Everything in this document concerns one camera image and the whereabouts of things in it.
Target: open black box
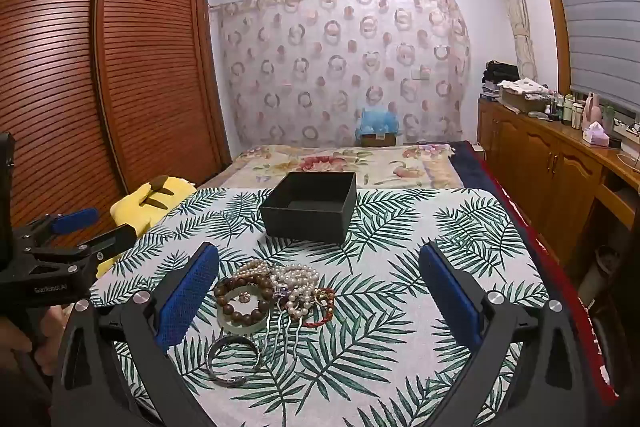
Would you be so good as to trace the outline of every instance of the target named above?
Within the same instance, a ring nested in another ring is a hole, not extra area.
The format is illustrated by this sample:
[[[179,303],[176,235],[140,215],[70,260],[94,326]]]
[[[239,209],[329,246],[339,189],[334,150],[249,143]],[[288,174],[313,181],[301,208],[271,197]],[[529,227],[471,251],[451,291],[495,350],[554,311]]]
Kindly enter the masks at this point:
[[[260,213],[267,235],[343,243],[356,205],[354,172],[290,172]]]

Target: tablecloth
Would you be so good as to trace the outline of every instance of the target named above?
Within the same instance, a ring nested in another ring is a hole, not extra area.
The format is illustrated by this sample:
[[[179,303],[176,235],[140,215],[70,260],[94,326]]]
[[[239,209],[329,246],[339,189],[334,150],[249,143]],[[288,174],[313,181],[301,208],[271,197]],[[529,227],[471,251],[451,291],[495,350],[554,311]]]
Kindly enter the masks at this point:
[[[217,386],[206,369],[209,346],[221,334],[211,293],[185,339],[169,350],[185,384],[218,427],[407,427],[428,418],[469,356],[456,344],[418,273],[418,251],[431,239],[484,289],[498,289],[528,305],[548,299],[508,214],[484,190],[358,190],[341,246],[265,235],[258,206],[268,192],[199,190],[92,288],[98,305],[123,302],[183,266],[203,241],[220,252],[220,277],[256,257],[271,264],[311,265],[322,274],[320,286],[335,290],[334,320],[317,330],[303,328],[294,358],[295,328],[290,327],[285,356],[282,334],[275,343],[274,314],[266,361],[242,388]],[[266,330],[253,335],[260,347],[265,337]],[[116,350],[134,395],[148,402],[126,344]],[[518,354],[512,344],[478,423],[497,410]],[[221,371],[246,371],[252,362],[250,352],[230,347],[216,365]]]

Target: window blind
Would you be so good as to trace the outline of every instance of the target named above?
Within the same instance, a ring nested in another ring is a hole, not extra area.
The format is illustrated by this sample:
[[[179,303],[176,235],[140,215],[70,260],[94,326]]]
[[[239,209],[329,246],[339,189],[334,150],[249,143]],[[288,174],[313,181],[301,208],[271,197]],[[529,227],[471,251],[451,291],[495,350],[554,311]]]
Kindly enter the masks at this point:
[[[640,0],[562,0],[571,89],[640,112]]]

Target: louvered wardrobe door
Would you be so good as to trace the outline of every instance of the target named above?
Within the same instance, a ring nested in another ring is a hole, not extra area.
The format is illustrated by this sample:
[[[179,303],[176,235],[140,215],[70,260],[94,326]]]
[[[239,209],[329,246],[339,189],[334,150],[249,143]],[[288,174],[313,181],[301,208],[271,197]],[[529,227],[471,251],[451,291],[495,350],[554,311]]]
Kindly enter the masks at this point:
[[[108,121],[129,190],[158,174],[200,184],[220,169],[195,0],[104,0]]]
[[[122,197],[98,119],[90,0],[0,0],[0,131],[16,140],[12,222],[96,206],[113,226]]]

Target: pink bottle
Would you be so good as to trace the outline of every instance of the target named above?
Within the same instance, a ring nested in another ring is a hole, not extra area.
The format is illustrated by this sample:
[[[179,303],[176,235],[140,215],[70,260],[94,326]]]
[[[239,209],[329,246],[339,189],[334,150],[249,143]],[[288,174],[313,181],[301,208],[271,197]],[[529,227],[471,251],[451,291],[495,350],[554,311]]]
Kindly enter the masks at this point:
[[[590,92],[582,114],[582,129],[587,129],[593,122],[602,124],[602,110],[600,109],[600,96]]]

